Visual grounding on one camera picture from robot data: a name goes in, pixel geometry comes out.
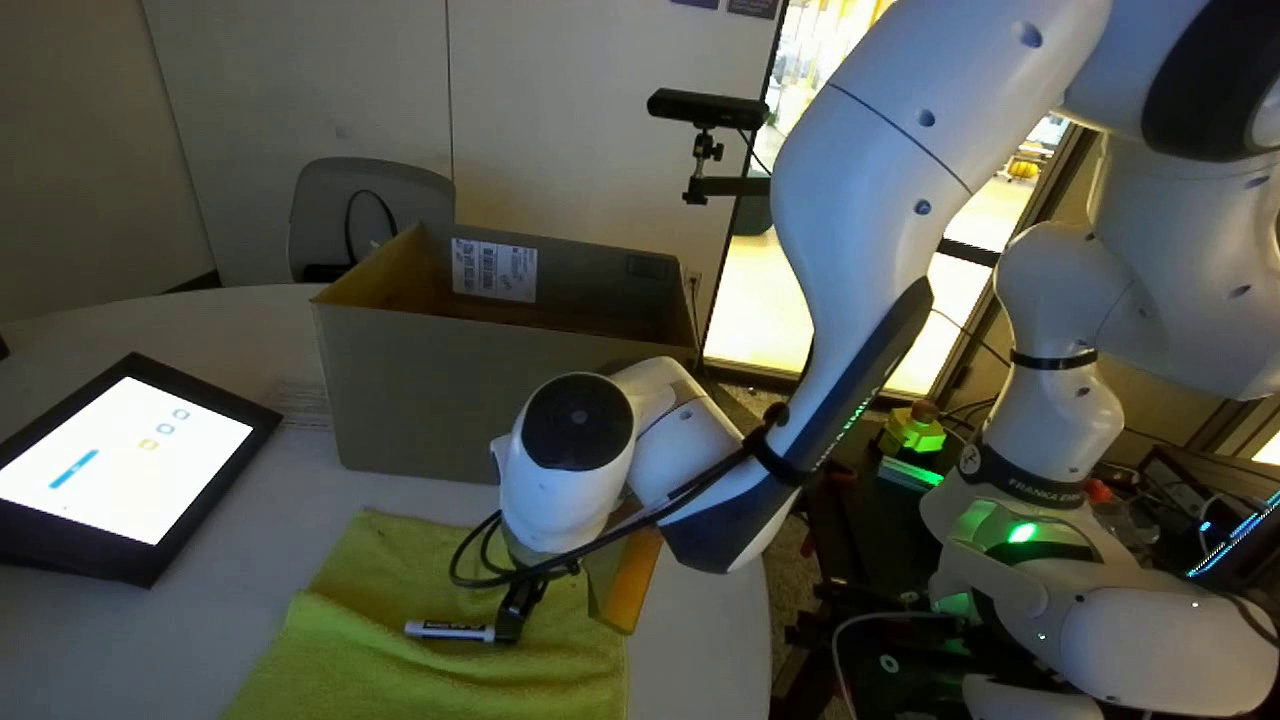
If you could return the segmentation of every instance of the white table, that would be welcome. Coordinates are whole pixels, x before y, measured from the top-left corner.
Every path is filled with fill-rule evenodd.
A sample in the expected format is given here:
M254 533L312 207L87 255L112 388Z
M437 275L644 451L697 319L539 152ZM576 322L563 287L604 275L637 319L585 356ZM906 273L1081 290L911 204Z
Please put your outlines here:
M312 290L182 290L0 329L11 345L0 360L0 434L123 351L284 411L156 587L0 566L0 716L217 716L360 508L450 524L497 508L487 484L339 469ZM700 575L662 557L626 646L641 720L766 716L758 562Z

